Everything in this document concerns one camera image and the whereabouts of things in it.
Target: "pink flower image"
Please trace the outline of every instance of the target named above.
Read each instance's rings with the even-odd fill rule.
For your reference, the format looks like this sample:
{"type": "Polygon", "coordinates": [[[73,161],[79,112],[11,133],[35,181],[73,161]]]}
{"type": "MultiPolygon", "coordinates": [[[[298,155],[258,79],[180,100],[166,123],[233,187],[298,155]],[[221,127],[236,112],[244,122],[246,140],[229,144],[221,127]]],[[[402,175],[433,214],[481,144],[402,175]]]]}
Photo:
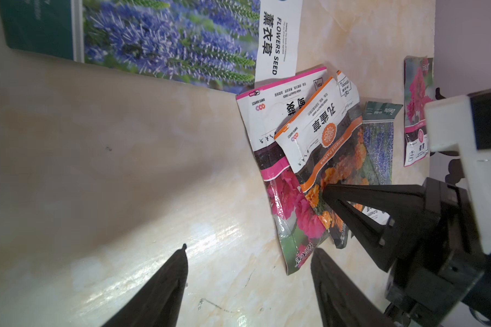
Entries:
{"type": "Polygon", "coordinates": [[[288,168],[286,170],[284,170],[280,176],[282,177],[282,179],[288,183],[288,185],[293,189],[298,189],[298,187],[300,186],[300,183],[298,182],[298,180],[296,179],[296,176],[295,176],[295,173],[293,173],[293,171],[291,170],[291,168],[288,168]]]}
{"type": "Polygon", "coordinates": [[[302,193],[299,193],[297,196],[295,213],[296,225],[298,225],[298,228],[300,228],[307,237],[318,239],[322,236],[326,228],[302,193]]]}
{"type": "Polygon", "coordinates": [[[297,196],[301,194],[298,186],[298,180],[296,180],[295,174],[289,168],[270,181],[268,194],[273,214],[284,220],[291,216],[291,213],[295,210],[297,196]]]}
{"type": "Polygon", "coordinates": [[[424,119],[424,107],[426,103],[433,101],[429,96],[426,96],[426,83],[424,82],[424,74],[422,68],[418,68],[415,78],[409,86],[411,92],[411,101],[406,108],[406,114],[409,121],[412,123],[415,116],[419,116],[419,121],[424,119]]]}

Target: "marigold seed packet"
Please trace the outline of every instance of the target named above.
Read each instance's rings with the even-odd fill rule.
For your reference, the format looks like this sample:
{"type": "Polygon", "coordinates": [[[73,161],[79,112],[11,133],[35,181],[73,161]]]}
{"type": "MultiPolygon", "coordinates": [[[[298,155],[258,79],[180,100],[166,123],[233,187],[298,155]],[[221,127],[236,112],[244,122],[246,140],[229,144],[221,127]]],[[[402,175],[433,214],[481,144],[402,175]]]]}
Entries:
{"type": "Polygon", "coordinates": [[[322,199],[327,184],[368,185],[356,174],[364,166],[362,112],[357,87],[341,71],[329,78],[302,109],[275,135],[308,200],[309,209],[333,238],[347,245],[346,224],[322,199]]]}

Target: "logo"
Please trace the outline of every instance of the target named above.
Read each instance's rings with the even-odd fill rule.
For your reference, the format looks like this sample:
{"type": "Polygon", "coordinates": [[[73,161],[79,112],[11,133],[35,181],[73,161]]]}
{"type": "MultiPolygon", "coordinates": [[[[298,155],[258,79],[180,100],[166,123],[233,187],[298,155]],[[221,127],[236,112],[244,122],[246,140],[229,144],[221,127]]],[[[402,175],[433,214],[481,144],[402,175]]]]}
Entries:
{"type": "Polygon", "coordinates": [[[332,122],[327,124],[322,132],[322,144],[324,147],[328,147],[333,144],[334,137],[337,135],[337,126],[332,122]]]}
{"type": "Polygon", "coordinates": [[[318,90],[324,84],[322,77],[317,80],[314,80],[313,82],[315,84],[315,90],[318,90]]]}
{"type": "Polygon", "coordinates": [[[424,76],[426,76],[428,71],[429,71],[429,60],[427,58],[425,58],[422,61],[422,74],[424,74],[424,76]]]}
{"type": "Polygon", "coordinates": [[[351,91],[351,81],[349,81],[349,78],[346,76],[342,78],[340,82],[338,82],[338,87],[340,88],[340,95],[347,96],[349,91],[351,91]]]}

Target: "plastic packet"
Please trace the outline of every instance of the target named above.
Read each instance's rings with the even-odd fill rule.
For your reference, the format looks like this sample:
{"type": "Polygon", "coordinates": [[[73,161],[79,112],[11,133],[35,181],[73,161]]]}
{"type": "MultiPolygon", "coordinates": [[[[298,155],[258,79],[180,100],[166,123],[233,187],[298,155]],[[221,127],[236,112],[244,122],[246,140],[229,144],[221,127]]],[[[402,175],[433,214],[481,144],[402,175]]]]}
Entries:
{"type": "Polygon", "coordinates": [[[274,136],[325,79],[327,69],[322,67],[236,97],[269,195],[288,275],[301,267],[328,234],[316,215],[307,210],[309,204],[274,136]]]}
{"type": "Polygon", "coordinates": [[[347,245],[348,229],[322,199],[322,189],[342,180],[362,185],[369,180],[361,174],[352,176],[367,156],[358,90],[342,72],[337,75],[338,81],[328,79],[275,140],[295,171],[308,210],[317,215],[341,249],[347,245]]]}
{"type": "Polygon", "coordinates": [[[12,49],[235,94],[295,75],[301,8],[302,0],[0,0],[12,49]]]}
{"type": "Polygon", "coordinates": [[[368,101],[362,116],[364,144],[379,185],[390,185],[393,166],[393,121],[402,105],[368,101]]]}
{"type": "Polygon", "coordinates": [[[414,164],[429,153],[424,106],[435,100],[433,58],[411,57],[404,60],[404,166],[414,164]]]}

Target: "wall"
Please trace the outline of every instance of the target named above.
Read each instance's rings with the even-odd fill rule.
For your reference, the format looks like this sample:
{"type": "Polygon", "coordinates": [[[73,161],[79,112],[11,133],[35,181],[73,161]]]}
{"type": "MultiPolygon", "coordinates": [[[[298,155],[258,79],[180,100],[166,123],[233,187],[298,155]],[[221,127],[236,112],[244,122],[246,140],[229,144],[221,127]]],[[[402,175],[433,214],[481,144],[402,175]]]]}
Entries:
{"type": "Polygon", "coordinates": [[[438,0],[435,86],[445,97],[491,88],[491,0],[438,0]]]}

